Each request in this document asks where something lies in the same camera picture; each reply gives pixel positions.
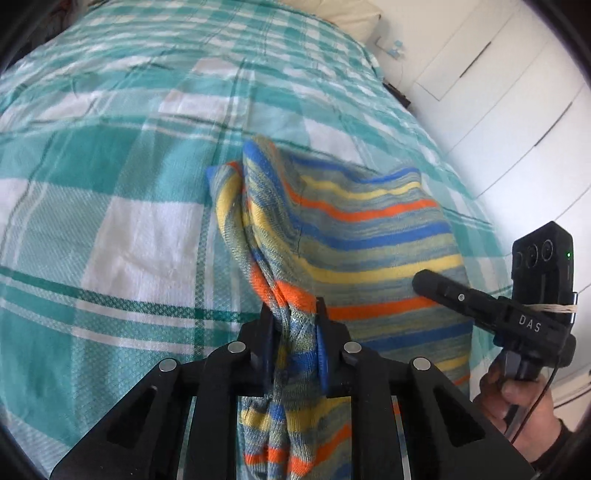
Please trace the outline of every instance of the blue stripe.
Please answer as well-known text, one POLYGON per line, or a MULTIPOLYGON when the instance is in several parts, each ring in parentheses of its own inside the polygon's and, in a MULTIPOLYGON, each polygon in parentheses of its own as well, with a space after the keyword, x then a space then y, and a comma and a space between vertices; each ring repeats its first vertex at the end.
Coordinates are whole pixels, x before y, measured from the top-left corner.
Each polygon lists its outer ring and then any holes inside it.
POLYGON ((207 176, 207 183, 209 185, 211 185, 213 179, 216 176, 217 170, 219 169, 219 167, 208 167, 205 169, 205 175, 207 176))
POLYGON ((285 407, 272 401, 269 403, 269 416, 275 421, 284 421, 286 418, 285 407))
MULTIPOLYGON (((281 197, 281 201, 287 207, 289 202, 285 197, 285 191, 281 180, 277 176, 273 166, 268 161, 264 153, 258 148, 258 145, 252 141, 247 141, 244 144, 244 154, 259 167, 264 175, 266 175, 266 177, 272 183, 277 195, 281 197)), ((302 222, 298 217, 293 215, 289 208, 286 208, 286 210, 294 230, 308 235, 319 242, 322 242, 328 247, 342 251, 388 247, 391 245, 399 245, 408 242, 415 242, 417 240, 424 240, 431 236, 452 232, 451 227, 447 222, 440 221, 432 222, 428 225, 419 226, 404 232, 389 233, 388 235, 375 236, 371 238, 348 240, 326 235, 315 225, 302 222)))
POLYGON ((302 158, 294 154, 290 154, 289 158, 294 163, 298 163, 305 167, 319 168, 321 170, 339 171, 349 180, 363 184, 385 183, 387 181, 401 179, 406 175, 410 175, 413 173, 417 175, 421 173, 421 171, 418 168, 406 167, 383 177, 372 177, 370 179, 366 179, 352 171, 351 166, 339 165, 338 163, 328 162, 324 160, 315 160, 313 158, 302 158))
POLYGON ((251 247, 251 254, 255 262, 259 265, 266 261, 265 256, 258 247, 251 247))
POLYGON ((332 480, 349 480, 351 478, 351 464, 344 463, 337 468, 336 472, 331 477, 332 480))
POLYGON ((419 226, 405 232, 390 233, 389 235, 374 236, 371 238, 361 238, 357 240, 347 240, 325 235, 318 227, 309 223, 304 223, 298 218, 290 215, 294 228, 299 229, 305 235, 311 236, 323 244, 343 251, 363 250, 365 248, 387 247, 390 245, 399 245, 417 240, 424 240, 431 236, 451 233, 452 230, 447 222, 432 222, 428 225, 419 226))
POLYGON ((290 355, 289 373, 297 375, 303 372, 313 372, 318 369, 318 355, 310 350, 303 353, 292 353, 290 355))
POLYGON ((459 323, 449 327, 441 327, 426 332, 408 333, 406 335, 397 335, 393 337, 380 338, 363 342, 363 345, 372 348, 378 352, 386 352, 399 348, 424 345, 426 343, 437 342, 447 338, 467 335, 472 332, 472 321, 459 323))
POLYGON ((322 330, 316 326, 316 345, 318 350, 318 378, 320 379, 320 386, 322 393, 328 395, 329 390, 329 366, 328 358, 326 356, 326 348, 324 347, 324 339, 322 338, 322 330))
MULTIPOLYGON (((285 478, 285 464, 284 463, 267 462, 265 465, 267 467, 267 475, 265 475, 263 478, 285 478)), ((258 476, 254 477, 249 472, 249 475, 245 476, 244 478, 254 479, 254 478, 261 478, 261 477, 258 477, 258 476)))

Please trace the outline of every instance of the striped fabric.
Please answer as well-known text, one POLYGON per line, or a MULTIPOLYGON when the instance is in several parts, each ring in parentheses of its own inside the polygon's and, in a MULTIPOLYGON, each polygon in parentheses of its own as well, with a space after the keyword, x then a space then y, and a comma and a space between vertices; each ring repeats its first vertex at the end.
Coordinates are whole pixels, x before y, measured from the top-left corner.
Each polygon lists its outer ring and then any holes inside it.
MULTIPOLYGON (((491 224, 362 45, 269 0, 112 0, 0 79, 0 419, 46 475, 159 360, 203 358, 258 315, 206 177, 256 134, 415 169, 472 285, 509 285, 491 224)), ((474 331, 473 371, 491 345, 474 331)))
POLYGON ((467 282, 451 227, 412 162, 384 176, 257 137, 242 164, 209 174, 224 241, 280 321, 273 392, 242 400, 241 445, 256 478, 350 475, 350 405, 320 392, 315 296, 354 340, 405 362, 429 352, 467 391, 472 322, 411 286, 424 268, 467 282))

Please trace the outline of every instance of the screw head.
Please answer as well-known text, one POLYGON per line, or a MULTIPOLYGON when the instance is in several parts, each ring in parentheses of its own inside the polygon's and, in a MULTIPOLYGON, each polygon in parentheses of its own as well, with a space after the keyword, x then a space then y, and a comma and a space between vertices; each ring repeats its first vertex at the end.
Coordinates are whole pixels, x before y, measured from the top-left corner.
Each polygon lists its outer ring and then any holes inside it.
POLYGON ((172 358, 165 358, 158 364, 158 368, 161 372, 171 372, 177 368, 177 363, 172 358))
POLYGON ((230 353, 242 353, 246 350, 244 342, 232 342, 228 345, 228 351, 230 353))
POLYGON ((413 360, 413 367, 417 370, 429 370, 431 368, 431 362, 425 357, 418 356, 413 360))
POLYGON ((347 342, 343 345, 343 349, 347 353, 359 353, 361 351, 361 345, 357 342, 347 342))

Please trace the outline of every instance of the bed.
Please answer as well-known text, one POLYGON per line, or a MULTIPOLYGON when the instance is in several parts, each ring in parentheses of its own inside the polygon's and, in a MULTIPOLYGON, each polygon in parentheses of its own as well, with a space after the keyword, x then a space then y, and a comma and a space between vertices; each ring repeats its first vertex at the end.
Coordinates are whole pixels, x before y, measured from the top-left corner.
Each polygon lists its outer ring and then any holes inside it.
MULTIPOLYGON (((255 134, 410 159, 471 285, 509 293, 493 226, 362 44, 270 0, 112 0, 0 79, 0 414, 45 475, 159 360, 257 317, 206 181, 255 134)), ((471 341, 474 395, 496 350, 471 341)))

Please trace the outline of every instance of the sleeve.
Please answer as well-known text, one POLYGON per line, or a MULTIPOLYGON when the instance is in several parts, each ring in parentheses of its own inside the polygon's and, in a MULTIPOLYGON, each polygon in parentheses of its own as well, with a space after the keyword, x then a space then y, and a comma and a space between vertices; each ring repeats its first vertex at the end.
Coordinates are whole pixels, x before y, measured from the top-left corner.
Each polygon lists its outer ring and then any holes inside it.
POLYGON ((558 438, 556 439, 556 441, 554 442, 552 447, 550 447, 548 450, 546 450, 542 454, 542 456, 540 458, 538 458, 536 461, 531 462, 531 466, 534 467, 534 469, 537 472, 542 472, 543 470, 546 470, 550 466, 550 464, 554 461, 554 459, 558 455, 559 451, 562 450, 562 447, 566 444, 566 442, 568 442, 570 436, 573 434, 566 427, 566 425, 564 425, 564 422, 562 420, 560 420, 560 425, 561 425, 560 435, 558 435, 558 438))

